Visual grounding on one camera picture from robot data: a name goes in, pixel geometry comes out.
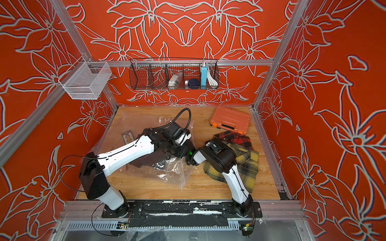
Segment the navy blue ball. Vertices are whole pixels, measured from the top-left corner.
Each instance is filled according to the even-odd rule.
[[[198,89],[198,87],[201,85],[200,81],[198,79],[190,79],[188,81],[188,86],[191,89]]]

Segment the wire basket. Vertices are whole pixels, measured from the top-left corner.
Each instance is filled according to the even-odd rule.
[[[140,63],[142,59],[131,59],[130,86],[133,89],[217,89],[219,83],[219,73],[217,60],[213,59],[182,59],[169,58],[171,60],[154,63]],[[201,79],[200,65],[206,62],[211,77],[217,85],[205,86],[186,86],[185,81],[190,79]],[[178,87],[168,86],[170,78],[177,73],[182,73],[182,82]]]
[[[62,84],[71,99],[98,99],[111,76],[111,70],[106,62],[102,68],[89,68],[87,63],[81,66],[69,80]]]

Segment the red plaid fabric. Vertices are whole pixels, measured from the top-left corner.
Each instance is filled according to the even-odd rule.
[[[220,134],[216,134],[215,137],[217,137],[220,140],[226,141],[227,143],[233,142],[236,144],[239,144],[241,146],[244,146],[246,148],[249,148],[253,150],[251,140],[247,136],[240,135],[238,133],[226,131]]]

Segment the orange toolbox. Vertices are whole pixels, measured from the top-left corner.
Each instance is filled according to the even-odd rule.
[[[246,135],[248,131],[251,115],[237,111],[228,107],[217,107],[210,120],[210,125],[218,129],[233,131],[241,135]]]

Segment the black wire basket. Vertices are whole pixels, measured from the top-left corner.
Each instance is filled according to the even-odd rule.
[[[214,59],[185,59],[185,58],[167,58],[162,61],[147,61],[145,59],[131,59],[129,69],[130,87],[139,89],[217,89],[219,84],[219,73],[217,60]],[[206,62],[211,77],[217,82],[217,85],[205,86],[187,86],[185,81],[190,79],[201,79],[200,65]],[[168,86],[170,78],[177,73],[182,73],[182,81],[178,87]]]

